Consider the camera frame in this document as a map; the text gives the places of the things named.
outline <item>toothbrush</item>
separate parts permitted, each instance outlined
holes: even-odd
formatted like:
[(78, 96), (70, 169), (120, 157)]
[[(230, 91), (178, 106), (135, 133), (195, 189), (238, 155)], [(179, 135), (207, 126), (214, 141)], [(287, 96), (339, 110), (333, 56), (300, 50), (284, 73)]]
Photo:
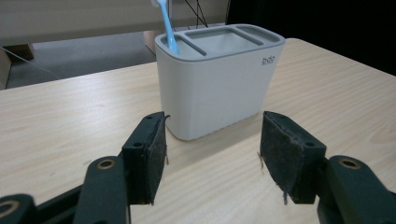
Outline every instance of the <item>toothbrush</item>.
[(163, 13), (163, 22), (165, 24), (165, 32), (166, 32), (166, 38), (168, 40), (168, 47), (175, 54), (179, 54), (177, 43), (176, 43), (175, 37), (172, 33), (171, 22), (169, 21), (168, 13), (166, 11), (166, 0), (156, 0), (156, 1), (157, 1), (158, 5), (160, 5), (161, 12)]

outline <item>plastic container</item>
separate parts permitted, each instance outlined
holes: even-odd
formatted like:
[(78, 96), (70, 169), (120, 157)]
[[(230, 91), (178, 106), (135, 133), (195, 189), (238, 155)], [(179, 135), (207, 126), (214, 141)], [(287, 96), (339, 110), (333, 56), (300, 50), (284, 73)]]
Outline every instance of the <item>plastic container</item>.
[(155, 38), (166, 126), (182, 140), (199, 138), (260, 112), (285, 39), (248, 24), (175, 32)]

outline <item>light wood tabletop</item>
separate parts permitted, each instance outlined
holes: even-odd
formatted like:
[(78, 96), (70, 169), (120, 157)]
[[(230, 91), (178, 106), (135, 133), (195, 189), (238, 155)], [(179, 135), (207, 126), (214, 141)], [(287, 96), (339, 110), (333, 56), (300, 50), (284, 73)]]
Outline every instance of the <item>light wood tabletop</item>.
[[(327, 146), (368, 164), (396, 191), (396, 77), (288, 39), (261, 113), (185, 142), (167, 131), (155, 204), (133, 223), (318, 223), (317, 203), (283, 204), (261, 168), (262, 112), (284, 114)], [(156, 63), (0, 91), (0, 197), (40, 204), (77, 185), (95, 159), (118, 155), (140, 120), (161, 111)]]

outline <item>gray floor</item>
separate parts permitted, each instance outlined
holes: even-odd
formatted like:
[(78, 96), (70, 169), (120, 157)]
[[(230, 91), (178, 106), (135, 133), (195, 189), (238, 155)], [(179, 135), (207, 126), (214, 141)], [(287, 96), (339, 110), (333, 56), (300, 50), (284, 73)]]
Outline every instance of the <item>gray floor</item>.
[(29, 62), (47, 71), (13, 63), (7, 89), (156, 61), (143, 32), (37, 43), (33, 48), (35, 58)]

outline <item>wooden table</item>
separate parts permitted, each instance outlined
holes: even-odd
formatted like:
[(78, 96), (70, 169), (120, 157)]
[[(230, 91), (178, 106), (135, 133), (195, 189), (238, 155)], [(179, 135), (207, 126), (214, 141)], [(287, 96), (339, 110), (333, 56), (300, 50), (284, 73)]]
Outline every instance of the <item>wooden table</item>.
[[(288, 39), (263, 110), (306, 128), (328, 158), (366, 162), (396, 191), (396, 77)], [(24, 192), (40, 204), (81, 184), (91, 161), (118, 155), (157, 111), (156, 63), (0, 91), (0, 196)], [(318, 223), (315, 204), (284, 205), (262, 170), (261, 128), (260, 113), (190, 142), (167, 133), (155, 205), (132, 206), (132, 222)]]

